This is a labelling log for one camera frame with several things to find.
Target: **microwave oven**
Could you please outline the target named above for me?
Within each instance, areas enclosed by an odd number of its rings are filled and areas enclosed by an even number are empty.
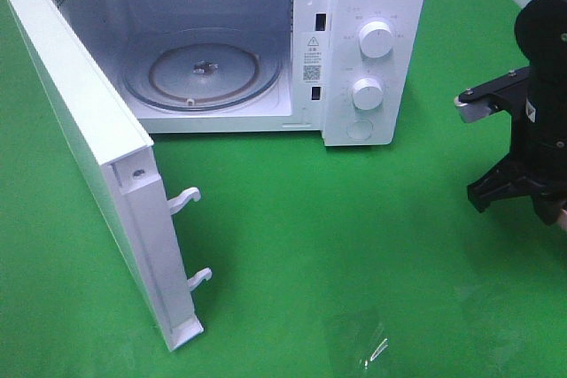
[[[8,0],[170,350],[203,331],[148,133],[392,140],[423,0]]]

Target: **robotic arm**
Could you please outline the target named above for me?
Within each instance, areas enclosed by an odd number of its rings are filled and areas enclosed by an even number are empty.
[[[479,212],[492,201],[529,196],[546,224],[567,228],[567,0],[531,0],[516,19],[517,44],[530,65],[462,92],[465,122],[506,111],[509,153],[468,186]]]

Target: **white knob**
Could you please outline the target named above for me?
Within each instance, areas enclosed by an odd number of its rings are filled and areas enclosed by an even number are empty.
[[[353,86],[353,103],[359,110],[373,110],[383,99],[382,86],[374,79],[361,79]]]
[[[380,58],[392,49],[393,31],[383,21],[372,21],[361,29],[358,41],[364,55]]]

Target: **green tablecloth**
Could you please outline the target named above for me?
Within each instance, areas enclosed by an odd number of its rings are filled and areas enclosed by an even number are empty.
[[[425,0],[391,145],[319,134],[159,135],[206,332],[169,353],[0,0],[0,375],[563,376],[567,237],[529,199],[478,214],[465,186],[509,118],[453,97],[524,66],[511,0]],[[386,348],[366,370],[387,338]]]

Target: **microwave door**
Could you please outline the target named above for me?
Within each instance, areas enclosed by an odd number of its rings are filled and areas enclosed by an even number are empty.
[[[75,160],[173,350],[203,331],[171,215],[198,189],[166,199],[152,140],[51,0],[9,0]]]

